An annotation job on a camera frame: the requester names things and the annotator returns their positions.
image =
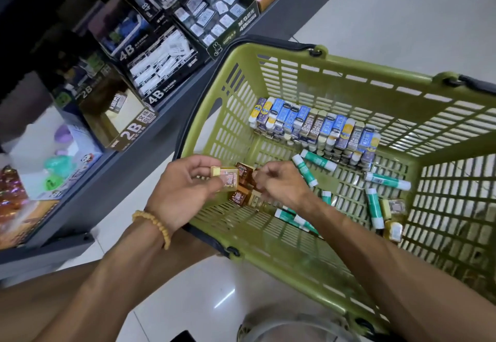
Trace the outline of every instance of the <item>green plastic shopping basket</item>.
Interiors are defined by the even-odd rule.
[[[426,76],[264,37],[241,37],[224,52],[178,138],[176,157],[193,154],[219,99],[203,154],[225,165],[260,166],[301,151],[249,127],[259,97],[371,123],[382,135],[372,171],[412,182],[409,192],[377,188],[380,197],[403,198],[411,210],[400,247],[496,303],[496,85],[451,72]],[[308,167],[319,188],[332,192],[338,210],[371,228],[360,171]],[[326,242],[273,215],[239,207],[220,194],[186,229],[333,308],[352,328],[364,319],[387,329],[385,317]]]

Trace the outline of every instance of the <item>hand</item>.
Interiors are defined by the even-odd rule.
[[[293,162],[267,162],[254,174],[263,196],[272,197],[283,205],[298,210],[306,199],[315,197]]]
[[[210,176],[211,166],[221,166],[220,160],[193,155],[170,162],[160,176],[145,207],[157,217],[172,235],[184,226],[224,186],[219,176],[209,180],[196,176]]]

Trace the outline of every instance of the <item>tiled floor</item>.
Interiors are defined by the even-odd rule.
[[[329,53],[344,57],[427,74],[453,70],[496,82],[495,6],[496,0],[330,0],[292,40],[323,44]],[[64,267],[97,260],[112,247],[130,223],[129,211],[143,208],[170,160],[96,227],[97,243]],[[118,341],[164,342],[184,329],[201,341],[231,341],[245,314],[287,303],[292,309],[325,312],[249,264],[211,257],[140,304],[127,318]],[[303,335],[306,340],[324,340],[309,330],[280,332],[285,336],[278,340],[299,340]]]

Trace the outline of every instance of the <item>beaded bracelet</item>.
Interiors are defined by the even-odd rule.
[[[134,213],[133,213],[133,222],[136,220],[136,218],[138,217],[143,217],[147,220],[151,220],[151,222],[158,227],[158,229],[160,230],[160,232],[162,233],[162,235],[164,235],[164,241],[165,241],[165,244],[164,244],[164,249],[169,249],[169,246],[171,245],[171,238],[169,236],[169,232],[167,231],[167,229],[164,227],[164,225],[162,224],[162,222],[160,222],[154,215],[150,214],[150,213],[146,213],[144,211],[141,211],[141,210],[136,210]]]

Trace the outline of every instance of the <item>basket handle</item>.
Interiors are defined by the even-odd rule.
[[[210,80],[208,83],[205,85],[202,93],[198,97],[198,100],[196,101],[195,107],[191,110],[191,113],[189,114],[188,118],[186,119],[186,122],[183,125],[183,128],[181,131],[179,131],[179,135],[177,136],[177,142],[176,142],[176,150],[174,151],[174,159],[180,158],[183,150],[184,150],[184,145],[186,143],[186,139],[189,134],[189,130],[191,128],[191,125],[193,124],[196,114],[200,110],[200,107],[208,94],[208,91],[210,90],[210,87],[212,86],[213,82],[215,81],[215,78],[217,77],[217,74],[220,70],[220,68],[223,66],[226,58],[229,56],[229,54],[237,47],[239,47],[242,44],[248,44],[248,43],[256,43],[256,44],[262,44],[270,47],[277,47],[279,49],[284,49],[284,50],[289,50],[289,51],[304,51],[304,50],[310,50],[310,55],[314,57],[319,57],[322,55],[322,51],[320,50],[315,50],[315,44],[303,44],[299,42],[289,42],[289,41],[284,41],[282,39],[276,39],[276,38],[268,38],[268,37],[263,37],[263,36],[258,36],[258,35],[246,35],[246,36],[241,36],[234,41],[232,41],[231,44],[226,48],[225,51],[223,51],[223,54],[215,60],[215,70],[212,74],[212,77],[210,77]],[[205,108],[203,110],[204,112],[204,118],[206,120],[207,114],[210,111],[210,108]]]
[[[456,88],[458,86],[466,86],[467,88],[478,92],[496,94],[496,84],[487,81],[481,81],[473,77],[464,76],[462,74],[458,75],[458,78],[447,77],[443,79],[443,83],[453,88]]]

